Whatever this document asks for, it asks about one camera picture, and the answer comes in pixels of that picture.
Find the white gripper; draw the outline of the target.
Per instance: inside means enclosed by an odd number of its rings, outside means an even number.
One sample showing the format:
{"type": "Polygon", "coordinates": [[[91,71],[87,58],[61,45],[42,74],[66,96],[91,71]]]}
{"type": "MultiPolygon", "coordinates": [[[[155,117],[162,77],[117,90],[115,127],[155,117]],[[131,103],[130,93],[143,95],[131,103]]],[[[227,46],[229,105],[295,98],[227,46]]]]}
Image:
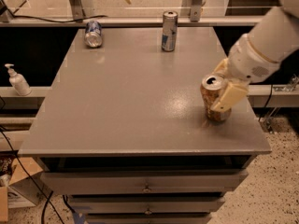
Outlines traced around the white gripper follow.
{"type": "Polygon", "coordinates": [[[270,62],[253,47],[248,34],[243,34],[231,47],[228,59],[225,58],[213,70],[214,74],[245,80],[229,80],[210,109],[226,112],[245,98],[249,92],[249,83],[260,83],[272,76],[280,68],[280,63],[270,62]]]}

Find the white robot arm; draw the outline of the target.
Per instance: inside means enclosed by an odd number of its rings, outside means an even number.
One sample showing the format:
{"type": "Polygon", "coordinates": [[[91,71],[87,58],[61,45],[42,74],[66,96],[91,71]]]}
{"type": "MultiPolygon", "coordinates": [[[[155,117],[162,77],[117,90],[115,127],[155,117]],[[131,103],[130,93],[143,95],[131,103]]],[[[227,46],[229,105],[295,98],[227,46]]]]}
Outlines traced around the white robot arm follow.
{"type": "Polygon", "coordinates": [[[248,94],[250,83],[272,76],[299,49],[299,0],[278,0],[249,33],[231,47],[214,72],[226,80],[211,109],[225,112],[248,94]]]}

